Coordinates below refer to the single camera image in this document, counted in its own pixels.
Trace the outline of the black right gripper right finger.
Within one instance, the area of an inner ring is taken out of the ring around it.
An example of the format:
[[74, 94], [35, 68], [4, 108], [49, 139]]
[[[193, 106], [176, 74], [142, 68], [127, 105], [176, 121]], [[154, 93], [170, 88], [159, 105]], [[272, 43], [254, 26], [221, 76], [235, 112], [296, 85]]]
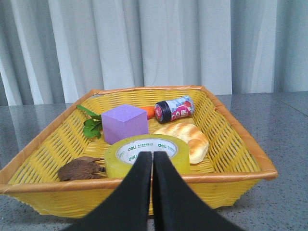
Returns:
[[154, 152], [153, 212], [157, 231], [242, 230], [192, 191], [165, 152]]

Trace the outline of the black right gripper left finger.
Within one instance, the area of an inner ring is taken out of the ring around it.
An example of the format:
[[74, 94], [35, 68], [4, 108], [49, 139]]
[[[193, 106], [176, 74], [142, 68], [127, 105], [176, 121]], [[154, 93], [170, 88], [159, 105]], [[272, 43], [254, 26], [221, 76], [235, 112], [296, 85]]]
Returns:
[[152, 153], [140, 152], [108, 198], [65, 231], [145, 231], [149, 213]]

